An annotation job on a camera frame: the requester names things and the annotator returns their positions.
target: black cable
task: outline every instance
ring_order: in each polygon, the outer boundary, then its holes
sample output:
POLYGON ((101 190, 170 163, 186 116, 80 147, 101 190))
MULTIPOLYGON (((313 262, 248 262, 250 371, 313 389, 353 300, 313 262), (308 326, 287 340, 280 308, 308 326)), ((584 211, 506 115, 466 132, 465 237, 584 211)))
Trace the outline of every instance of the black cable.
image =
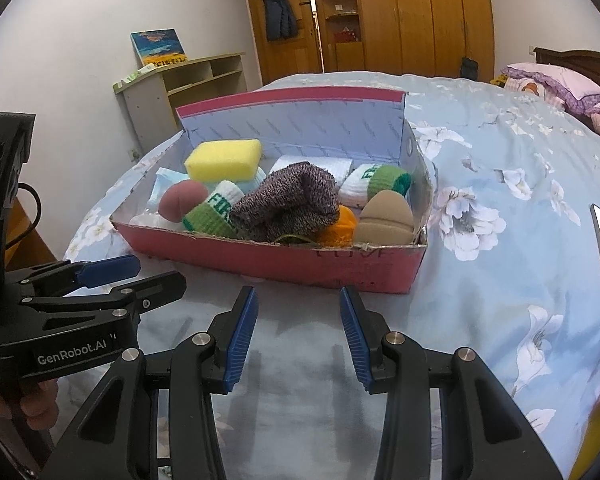
POLYGON ((25 229, 24 232, 22 232, 21 234, 16 236, 13 240, 11 240, 11 242, 8 242, 5 245, 4 250, 7 250, 7 249, 13 247, 15 244, 17 244, 19 241, 21 241, 25 236, 30 234, 33 231, 33 229, 35 229, 36 226, 40 223, 40 217, 42 216, 42 202, 40 202, 40 197, 38 195, 38 192, 35 189, 33 189, 29 184, 24 184, 23 182, 18 183, 18 189, 24 189, 25 191, 29 191, 31 193, 33 199, 36 201, 36 208, 37 208, 36 218, 31 223, 31 225, 29 227, 27 227, 27 229, 25 229))

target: canvas painting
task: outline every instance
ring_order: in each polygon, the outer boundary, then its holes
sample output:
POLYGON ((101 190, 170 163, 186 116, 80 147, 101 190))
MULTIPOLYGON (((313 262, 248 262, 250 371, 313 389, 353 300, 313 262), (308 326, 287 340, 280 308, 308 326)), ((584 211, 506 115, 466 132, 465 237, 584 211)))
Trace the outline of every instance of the canvas painting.
POLYGON ((187 60, 173 28, 133 32, 131 40, 134 42, 136 52, 142 60, 143 66, 149 63, 153 63, 155 66, 163 66, 187 60))

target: jacket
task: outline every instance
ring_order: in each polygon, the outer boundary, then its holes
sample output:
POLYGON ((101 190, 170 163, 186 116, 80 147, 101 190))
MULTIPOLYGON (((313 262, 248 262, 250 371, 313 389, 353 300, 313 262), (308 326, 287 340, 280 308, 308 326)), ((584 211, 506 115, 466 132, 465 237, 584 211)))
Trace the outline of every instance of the jacket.
POLYGON ((262 0, 267 41, 286 40, 298 35, 296 17, 289 0, 262 0))

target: brown fuzzy sock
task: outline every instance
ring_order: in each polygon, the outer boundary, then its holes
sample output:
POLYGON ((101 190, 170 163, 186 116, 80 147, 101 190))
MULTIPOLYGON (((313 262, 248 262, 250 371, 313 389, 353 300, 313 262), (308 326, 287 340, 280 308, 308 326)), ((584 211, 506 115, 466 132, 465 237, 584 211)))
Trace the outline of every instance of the brown fuzzy sock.
POLYGON ((247 240, 273 242, 283 235, 311 235, 338 220, 333 175, 308 162, 271 173, 235 203, 229 218, 247 240))

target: wall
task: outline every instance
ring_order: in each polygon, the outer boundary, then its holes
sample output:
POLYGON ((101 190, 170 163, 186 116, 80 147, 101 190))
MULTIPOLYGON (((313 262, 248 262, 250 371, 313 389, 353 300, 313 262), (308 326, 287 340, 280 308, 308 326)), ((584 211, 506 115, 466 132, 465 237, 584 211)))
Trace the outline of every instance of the wall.
POLYGON ((138 68, 129 34, 154 28, 175 28, 190 59, 245 52, 248 87, 260 86, 246 0, 13 0, 0 17, 0 110, 37 114, 21 181, 40 194, 39 231, 56 256, 133 164, 112 84, 138 68))
POLYGON ((590 0, 491 0, 496 73, 533 61, 529 46, 600 52, 600 13, 590 0))

